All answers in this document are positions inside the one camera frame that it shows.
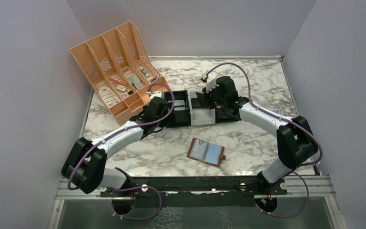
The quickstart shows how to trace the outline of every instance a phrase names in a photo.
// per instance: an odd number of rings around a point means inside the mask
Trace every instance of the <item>wall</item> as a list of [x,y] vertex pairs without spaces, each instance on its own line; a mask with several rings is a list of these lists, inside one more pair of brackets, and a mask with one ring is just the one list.
[[126,21],[149,55],[285,55],[315,0],[67,0],[90,39]]
[[46,228],[90,87],[64,0],[0,0],[0,228]]
[[349,229],[366,229],[366,1],[317,0],[285,57]]

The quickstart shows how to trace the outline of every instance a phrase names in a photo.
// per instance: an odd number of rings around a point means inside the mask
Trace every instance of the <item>white marble surface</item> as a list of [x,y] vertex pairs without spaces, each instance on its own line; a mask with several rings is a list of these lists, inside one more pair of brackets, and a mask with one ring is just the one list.
[[[199,89],[199,77],[223,61],[185,60],[152,61],[172,90]],[[284,115],[296,116],[294,103],[278,60],[226,60],[242,66],[250,77],[251,97],[261,106],[279,108]],[[225,65],[215,71],[234,79],[239,95],[247,97],[242,72]],[[84,136],[105,135],[119,127],[116,120],[94,94]],[[226,160],[219,168],[186,157],[192,138],[225,146]],[[277,157],[276,139],[263,129],[243,121],[223,125],[163,129],[133,143],[111,157],[108,168],[119,167],[132,176],[229,176],[256,175]],[[298,169],[314,174],[312,167]]]

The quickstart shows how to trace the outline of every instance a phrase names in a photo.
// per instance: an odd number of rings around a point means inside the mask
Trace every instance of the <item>cable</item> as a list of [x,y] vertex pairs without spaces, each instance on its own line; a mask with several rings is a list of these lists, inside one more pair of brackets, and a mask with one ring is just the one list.
[[[219,65],[217,65],[217,66],[215,66],[214,68],[212,68],[211,70],[209,70],[206,74],[205,74],[205,76],[206,77],[208,77],[208,74],[210,74],[212,71],[214,71],[216,68],[218,68],[218,67],[220,67],[220,66],[222,66],[222,65],[227,65],[227,64],[229,64],[229,65],[233,65],[233,66],[236,66],[237,68],[239,68],[242,72],[243,72],[243,74],[245,75],[245,78],[246,78],[246,81],[247,81],[247,86],[248,86],[248,97],[249,97],[249,102],[250,102],[250,104],[254,107],[254,108],[256,108],[256,109],[258,109],[259,111],[261,111],[262,113],[264,113],[264,114],[266,114],[266,115],[268,115],[268,116],[270,116],[270,117],[273,117],[273,118],[276,118],[276,119],[280,119],[280,116],[277,116],[277,115],[275,115],[275,114],[272,114],[272,113],[270,113],[269,111],[267,111],[267,110],[265,110],[265,109],[263,109],[263,108],[261,108],[261,107],[258,107],[256,104],[254,104],[253,103],[253,101],[251,100],[251,98],[250,98],[250,81],[249,81],[249,77],[248,77],[248,75],[247,75],[247,73],[245,72],[245,70],[241,67],[241,66],[239,66],[238,64],[235,64],[235,63],[231,63],[231,62],[225,62],[225,63],[221,63],[221,64],[219,64]],[[298,129],[300,129],[300,130],[302,130],[305,134],[307,134],[315,143],[316,143],[316,145],[318,146],[318,148],[319,148],[319,158],[316,160],[316,161],[313,161],[313,162],[309,162],[309,163],[304,163],[304,164],[301,164],[300,165],[300,167],[301,166],[310,166],[310,165],[314,165],[314,164],[316,164],[316,163],[318,163],[318,162],[320,162],[321,160],[322,160],[322,157],[323,157],[323,150],[322,150],[322,145],[320,144],[320,142],[318,141],[318,139],[316,139],[309,131],[307,131],[307,130],[305,130],[302,126],[300,126],[300,125],[298,125],[297,123],[295,123],[295,122],[293,122],[292,120],[289,120],[289,119],[286,119],[286,118],[281,118],[281,120],[284,120],[284,121],[286,121],[286,122],[288,122],[288,123],[290,123],[290,124],[292,124],[292,125],[294,125],[294,126],[296,126]]]
[[116,192],[127,192],[127,191],[131,191],[131,190],[136,190],[136,189],[140,189],[140,188],[149,188],[149,189],[152,189],[153,191],[156,192],[156,194],[158,194],[158,197],[159,197],[159,207],[157,209],[157,211],[155,213],[153,213],[152,215],[150,216],[147,216],[147,217],[143,217],[143,218],[135,218],[135,217],[130,217],[130,216],[125,216],[125,215],[119,215],[117,214],[116,210],[114,210],[114,205],[112,203],[112,210],[113,210],[113,215],[115,216],[119,216],[121,219],[122,218],[126,218],[126,219],[133,219],[133,220],[147,220],[147,219],[150,219],[154,216],[156,216],[162,209],[162,196],[161,194],[159,193],[158,190],[156,190],[154,187],[151,187],[151,186],[140,186],[140,187],[131,187],[131,188],[126,188],[126,189],[115,189],[115,188],[112,188],[113,191],[116,191]]
[[90,154],[94,149],[96,149],[98,146],[100,146],[100,145],[101,145],[101,144],[103,144],[104,142],[108,141],[109,139],[113,138],[114,136],[116,136],[116,135],[118,135],[118,134],[120,134],[120,133],[122,133],[122,132],[124,132],[124,131],[127,131],[127,130],[129,130],[129,129],[133,129],[133,128],[137,128],[137,127],[143,127],[143,126],[147,126],[147,125],[153,125],[153,124],[156,124],[156,123],[158,123],[158,122],[161,122],[161,121],[163,121],[165,118],[167,118],[167,117],[172,113],[172,111],[173,111],[173,107],[174,107],[174,95],[173,95],[173,92],[171,91],[171,89],[169,88],[169,86],[168,86],[168,85],[165,85],[165,84],[163,84],[163,83],[154,83],[154,84],[152,84],[152,85],[148,88],[148,91],[149,91],[153,86],[155,86],[155,85],[161,85],[161,86],[164,86],[164,87],[166,87],[166,88],[169,90],[169,92],[170,92],[170,94],[171,94],[171,96],[172,96],[172,107],[171,107],[171,109],[169,110],[169,112],[168,112],[165,116],[163,116],[162,118],[160,118],[160,119],[158,119],[158,120],[155,120],[155,121],[152,121],[152,122],[149,122],[149,123],[139,124],[139,125],[132,125],[132,126],[129,126],[129,127],[125,128],[125,129],[120,129],[120,130],[118,130],[118,131],[114,132],[112,135],[109,135],[108,137],[104,138],[102,141],[100,141],[100,142],[96,143],[94,146],[92,146],[92,147],[91,147],[91,148],[90,148],[90,149],[85,153],[85,155],[83,155],[83,156],[82,156],[82,158],[80,159],[80,161],[78,162],[78,164],[76,164],[75,168],[73,169],[73,171],[72,171],[72,173],[71,173],[71,176],[70,176],[70,178],[68,179],[68,189],[69,189],[69,190],[77,190],[77,189],[78,189],[78,187],[71,187],[71,183],[72,183],[73,178],[75,177],[76,171],[78,171],[78,168],[82,165],[82,163],[84,162],[85,158],[87,158],[87,156],[88,156],[88,155],[89,155],[89,154]]
[[259,205],[256,204],[256,207],[258,207],[260,209],[261,212],[265,213],[266,215],[272,216],[272,217],[276,217],[276,218],[282,218],[282,219],[287,219],[287,218],[293,218],[296,216],[301,215],[302,213],[304,213],[309,205],[309,189],[308,189],[308,185],[306,185],[306,181],[296,172],[293,171],[294,174],[296,174],[297,176],[299,176],[299,178],[301,178],[302,182],[305,185],[305,189],[306,189],[306,203],[304,205],[304,207],[297,213],[293,214],[293,215],[289,215],[289,216],[281,216],[281,215],[276,215],[274,213],[271,212],[266,212],[264,210],[262,210]]

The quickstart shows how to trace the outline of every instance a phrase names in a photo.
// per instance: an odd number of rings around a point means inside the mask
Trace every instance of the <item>marble tabletop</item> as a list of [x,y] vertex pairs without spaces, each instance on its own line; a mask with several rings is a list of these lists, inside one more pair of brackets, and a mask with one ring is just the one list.
[[[279,60],[154,60],[152,64],[165,76],[174,91],[201,89],[199,78],[222,62],[242,66],[250,77],[252,99],[267,109],[280,109],[284,115],[296,117],[296,111]],[[248,96],[242,72],[224,65],[215,70],[219,76],[233,78],[240,96]],[[97,94],[93,94],[84,137],[93,139],[119,127]],[[193,139],[224,146],[226,160],[220,167],[200,163],[186,157]],[[243,121],[185,128],[163,129],[133,143],[112,156],[107,168],[119,167],[131,176],[233,176],[256,175],[277,158],[276,139],[265,130]],[[300,174],[314,174],[312,167],[302,167]]]

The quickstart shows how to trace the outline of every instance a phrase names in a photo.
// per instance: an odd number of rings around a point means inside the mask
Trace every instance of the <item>metal frame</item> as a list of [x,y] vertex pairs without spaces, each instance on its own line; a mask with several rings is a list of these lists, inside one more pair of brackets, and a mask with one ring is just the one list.
[[[263,60],[279,60],[281,67],[284,72],[285,80],[288,85],[288,89],[290,91],[290,95],[292,97],[292,100],[294,102],[295,110],[298,115],[301,114],[300,109],[296,103],[296,99],[294,97],[293,90],[291,88],[291,85],[288,81],[287,74],[285,72],[284,63],[282,56],[268,56],[268,57],[258,57],[258,56],[213,56],[213,57],[197,57],[197,56],[151,56],[151,60],[226,60],[226,59],[237,59],[237,60],[246,60],[246,59],[263,59]],[[81,125],[81,131],[80,131],[80,137],[83,136],[83,131],[85,129],[86,120],[88,118],[88,112],[91,106],[92,102],[92,96],[93,96],[93,90],[91,91],[91,98],[89,100],[89,103],[87,105],[87,109],[85,112],[85,118],[83,120],[83,123]],[[336,192],[334,190],[332,181],[329,176],[303,176],[304,180],[306,181],[310,196],[311,197],[325,197],[327,207],[329,214],[331,216],[333,225],[336,229],[345,229],[345,224],[341,215],[341,212],[337,206],[336,203]],[[306,190],[305,186],[302,182],[302,180],[298,177],[289,176],[285,178],[285,183],[287,184],[287,194],[286,195],[275,195],[279,198],[295,198],[295,197],[305,197],[306,196]],[[56,229],[59,225],[62,209],[64,206],[65,200],[70,199],[112,199],[112,200],[127,200],[130,199],[130,197],[101,197],[100,196],[100,190],[96,189],[90,194],[85,194],[80,190],[70,191],[67,189],[67,180],[61,178],[58,189],[57,189],[57,195],[55,198],[50,222],[48,225],[49,229]],[[255,198],[263,198],[263,196],[255,195]]]

